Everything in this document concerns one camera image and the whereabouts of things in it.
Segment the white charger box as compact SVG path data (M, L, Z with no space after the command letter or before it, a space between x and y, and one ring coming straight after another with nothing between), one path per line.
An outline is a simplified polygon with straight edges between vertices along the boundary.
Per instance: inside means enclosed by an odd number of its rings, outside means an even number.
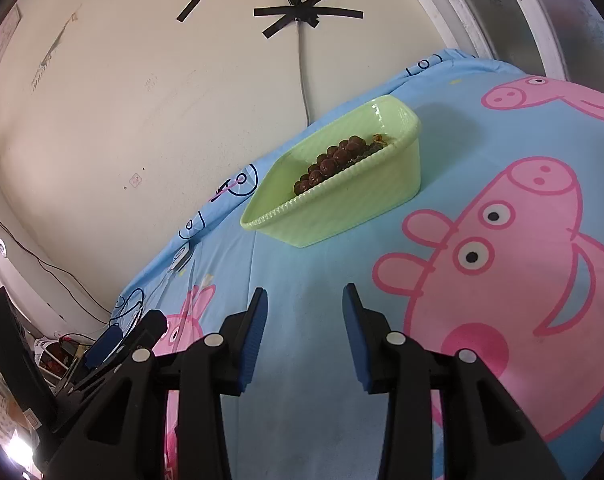
M189 262L191 256L191 245L189 243L183 244L183 246L181 246L177 250L174 257L172 258L171 265L169 266L168 270L171 272L178 273Z

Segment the Peppa Pig bed sheet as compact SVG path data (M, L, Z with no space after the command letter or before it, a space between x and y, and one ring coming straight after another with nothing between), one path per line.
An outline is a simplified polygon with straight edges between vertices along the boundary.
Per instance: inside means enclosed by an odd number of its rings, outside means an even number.
M584 477L604 452L604 93L445 50L371 96L394 96L421 121L415 198L296 248L240 224L268 154L124 288L118 324L161 310L157 353L179 350L262 287L254 380L224 403L232 474L372 479L387 400L357 382L342 314L354 284L422 347L476 352L564 475ZM169 271L185 243L191 259Z

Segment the light green plastic basket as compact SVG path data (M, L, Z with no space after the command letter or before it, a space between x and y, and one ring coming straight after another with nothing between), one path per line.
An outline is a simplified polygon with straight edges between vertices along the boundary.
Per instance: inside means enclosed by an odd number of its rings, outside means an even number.
M244 230L303 248L338 235L411 200L421 168L416 113L394 96L373 99L295 144L270 167L244 209ZM294 182L326 148L350 136L381 150L295 194Z

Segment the black tape cross on wall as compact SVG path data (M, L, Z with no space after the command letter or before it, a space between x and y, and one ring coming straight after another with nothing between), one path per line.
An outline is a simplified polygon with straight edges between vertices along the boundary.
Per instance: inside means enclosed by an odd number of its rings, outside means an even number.
M321 16L335 16L336 18L364 18L364 12L355 9L337 8L336 6L322 6L323 0L287 0L285 6L269 6L253 10L255 18L264 16L277 16L273 24L263 30L263 36L270 39L277 32L291 23L305 23L311 28L316 28Z

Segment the white window frame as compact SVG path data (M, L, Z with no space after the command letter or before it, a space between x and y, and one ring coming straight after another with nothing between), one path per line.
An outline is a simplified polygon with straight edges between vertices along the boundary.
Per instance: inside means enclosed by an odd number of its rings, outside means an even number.
M417 0L446 47L604 92L604 0Z

